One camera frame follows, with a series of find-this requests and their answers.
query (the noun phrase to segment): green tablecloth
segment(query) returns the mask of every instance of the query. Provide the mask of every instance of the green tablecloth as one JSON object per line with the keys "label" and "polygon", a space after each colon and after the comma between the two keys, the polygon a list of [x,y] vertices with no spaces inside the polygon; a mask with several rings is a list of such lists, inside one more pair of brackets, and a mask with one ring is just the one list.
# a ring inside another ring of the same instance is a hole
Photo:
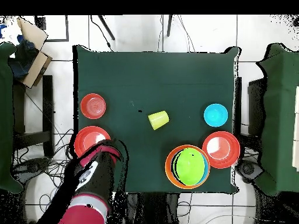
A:
{"label": "green tablecloth", "polygon": [[267,77],[263,102],[266,113],[262,132],[262,167],[257,179],[265,194],[299,192],[299,172],[292,167],[296,86],[299,86],[299,52],[272,44],[259,63]]}
{"label": "green tablecloth", "polygon": [[15,51],[16,47],[11,43],[0,44],[0,189],[19,193],[23,187],[12,178],[10,171],[13,155],[13,74],[8,58]]}
{"label": "green tablecloth", "polygon": [[[77,46],[77,106],[88,93],[101,95],[107,105],[97,120],[84,117],[79,109],[78,129],[96,125],[126,144],[130,156],[127,192],[188,192],[167,179],[166,157],[179,145],[201,147],[212,132],[231,132],[237,54],[236,47],[225,54],[194,54],[91,52]],[[220,128],[204,121],[204,109],[211,103],[228,110],[229,120]],[[170,122],[154,131],[148,115],[162,110]],[[116,181],[120,171],[118,165]],[[206,182],[191,191],[234,193],[237,188],[230,181],[230,168],[211,168]]]}

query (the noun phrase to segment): floor tile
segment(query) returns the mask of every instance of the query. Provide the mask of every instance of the floor tile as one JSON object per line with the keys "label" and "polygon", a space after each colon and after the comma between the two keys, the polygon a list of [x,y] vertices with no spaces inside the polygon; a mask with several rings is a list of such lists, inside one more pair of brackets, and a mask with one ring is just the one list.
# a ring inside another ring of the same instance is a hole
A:
{"label": "floor tile", "polygon": [[189,214],[188,212],[190,211],[190,206],[188,205],[179,205],[177,208],[177,215],[178,215],[178,219],[180,224],[188,224],[188,218],[189,218]]}
{"label": "floor tile", "polygon": [[231,214],[231,206],[192,206],[189,224],[232,224]]}
{"label": "floor tile", "polygon": [[74,72],[72,62],[53,61],[45,75],[53,76],[54,133],[66,133],[74,127]]}
{"label": "floor tile", "polygon": [[24,125],[27,133],[43,131],[43,80],[26,88],[24,103]]}
{"label": "floor tile", "polygon": [[233,224],[253,224],[255,217],[255,207],[235,207]]}
{"label": "floor tile", "polygon": [[88,47],[88,16],[69,15],[68,33],[69,42],[45,42],[41,51],[51,56],[53,60],[72,60],[73,45]]}
{"label": "floor tile", "polygon": [[240,62],[238,64],[238,76],[242,78],[241,123],[249,124],[248,85],[251,81],[263,78],[264,75],[254,62]]}
{"label": "floor tile", "polygon": [[[236,46],[236,15],[182,15],[182,21],[197,52],[223,53]],[[167,24],[168,15],[164,15],[164,51],[187,52],[187,35],[178,16],[173,16],[169,37]]]}
{"label": "floor tile", "polygon": [[[159,15],[104,16],[115,36],[113,41],[96,15],[92,16],[102,29],[113,51],[157,51],[161,24]],[[93,51],[110,51],[100,29],[90,22],[90,48]]]}
{"label": "floor tile", "polygon": [[188,202],[191,204],[191,193],[187,193],[187,192],[180,193],[178,202],[182,202],[182,201]]}
{"label": "floor tile", "polygon": [[299,27],[294,27],[291,15],[238,15],[238,47],[240,61],[260,61],[271,43],[283,43],[299,49]]}
{"label": "floor tile", "polygon": [[29,181],[26,190],[25,203],[48,204],[50,202],[49,197],[43,195],[47,194],[48,196],[50,196],[50,194],[53,192],[53,190],[55,190],[55,188],[56,187],[53,184],[51,178],[45,173],[42,173]]}
{"label": "floor tile", "polygon": [[234,194],[234,205],[255,206],[255,190],[251,184],[242,181],[242,177],[235,174],[235,184],[239,188],[239,192]]}
{"label": "floor tile", "polygon": [[39,205],[25,205],[25,211],[27,223],[29,223],[30,221],[37,222],[44,214]]}
{"label": "floor tile", "polygon": [[232,195],[226,193],[197,192],[192,195],[192,205],[232,205]]}

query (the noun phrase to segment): cardboard box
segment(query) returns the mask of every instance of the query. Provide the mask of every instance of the cardboard box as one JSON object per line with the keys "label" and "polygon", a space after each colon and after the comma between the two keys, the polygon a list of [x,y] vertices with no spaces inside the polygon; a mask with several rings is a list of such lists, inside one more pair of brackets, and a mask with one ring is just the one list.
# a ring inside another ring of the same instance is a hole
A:
{"label": "cardboard box", "polygon": [[23,80],[20,80],[20,82],[24,83],[27,87],[32,88],[33,85],[36,86],[40,82],[40,79],[52,60],[49,55],[40,51],[48,35],[43,30],[21,17],[19,17],[17,21],[23,37],[26,40],[31,41],[35,48],[39,50],[37,57],[29,69],[28,75]]}

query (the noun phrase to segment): orange bowl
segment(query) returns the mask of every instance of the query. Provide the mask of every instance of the orange bowl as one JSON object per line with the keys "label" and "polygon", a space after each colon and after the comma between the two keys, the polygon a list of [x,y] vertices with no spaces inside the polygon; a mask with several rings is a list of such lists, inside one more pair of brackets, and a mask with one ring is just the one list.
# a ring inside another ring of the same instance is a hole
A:
{"label": "orange bowl", "polygon": [[[181,182],[178,182],[177,179],[175,178],[175,176],[173,175],[172,171],[171,171],[171,161],[173,159],[173,157],[175,156],[176,153],[178,153],[179,151],[181,151],[182,149],[186,149],[186,148],[193,148],[193,149],[196,149],[197,151],[199,151],[207,160],[207,163],[208,163],[208,174],[207,174],[207,177],[201,182],[201,183],[198,183],[198,184],[195,184],[195,185],[184,185],[182,184]],[[193,146],[193,145],[189,145],[189,144],[185,144],[185,145],[181,145],[181,146],[178,146],[176,147],[175,149],[173,149],[169,155],[167,156],[166,158],[166,161],[165,161],[165,173],[167,175],[167,178],[168,180],[170,180],[170,182],[172,184],[174,184],[175,186],[181,188],[181,189],[194,189],[200,185],[202,185],[208,178],[208,175],[210,174],[210,162],[208,161],[208,156],[198,147],[196,146]]]}

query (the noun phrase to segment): blue object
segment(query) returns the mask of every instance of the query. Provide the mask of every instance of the blue object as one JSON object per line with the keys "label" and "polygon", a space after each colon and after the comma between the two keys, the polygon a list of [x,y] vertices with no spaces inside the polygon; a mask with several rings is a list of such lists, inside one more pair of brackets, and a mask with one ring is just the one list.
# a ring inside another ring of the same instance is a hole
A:
{"label": "blue object", "polygon": [[1,29],[4,29],[6,27],[7,27],[7,25],[4,25],[4,24],[0,25],[0,39],[2,39]]}
{"label": "blue object", "polygon": [[206,177],[208,176],[208,161],[207,161],[207,159],[204,157],[203,154],[201,154],[201,155],[203,156],[203,160],[204,160],[204,173],[203,173],[202,178],[201,178],[200,181],[198,182],[198,184],[201,183],[201,182],[203,182],[203,180],[205,180]]}
{"label": "blue object", "polygon": [[17,38],[17,40],[18,40],[19,43],[21,43],[22,40],[24,40],[24,37],[21,34],[18,34],[18,36],[16,36],[16,38]]}
{"label": "blue object", "polygon": [[219,127],[227,121],[228,113],[223,105],[211,104],[205,109],[203,117],[209,126]]}

